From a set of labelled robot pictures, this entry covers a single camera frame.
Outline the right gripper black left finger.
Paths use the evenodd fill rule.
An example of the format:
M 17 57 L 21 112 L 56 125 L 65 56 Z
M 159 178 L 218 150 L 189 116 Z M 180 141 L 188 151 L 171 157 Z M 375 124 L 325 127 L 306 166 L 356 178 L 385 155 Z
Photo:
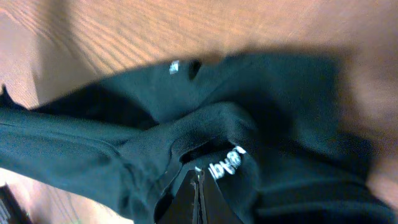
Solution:
M 187 172 L 179 190 L 157 224 L 199 224 L 199 178 Z

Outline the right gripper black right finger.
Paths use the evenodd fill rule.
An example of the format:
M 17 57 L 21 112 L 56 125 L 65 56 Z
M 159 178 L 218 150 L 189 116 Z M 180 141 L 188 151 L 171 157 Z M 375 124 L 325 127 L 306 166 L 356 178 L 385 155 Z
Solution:
M 200 224 L 243 224 L 227 204 L 208 170 L 198 171 L 198 222 Z

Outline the black t-shirt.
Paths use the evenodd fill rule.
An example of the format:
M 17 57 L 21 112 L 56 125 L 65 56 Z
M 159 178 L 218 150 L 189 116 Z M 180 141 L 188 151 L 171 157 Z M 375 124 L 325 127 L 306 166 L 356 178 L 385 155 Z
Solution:
M 156 223 L 208 170 L 243 223 L 395 223 L 366 185 L 372 147 L 338 128 L 331 57 L 174 61 L 37 108 L 1 95 L 1 167 Z

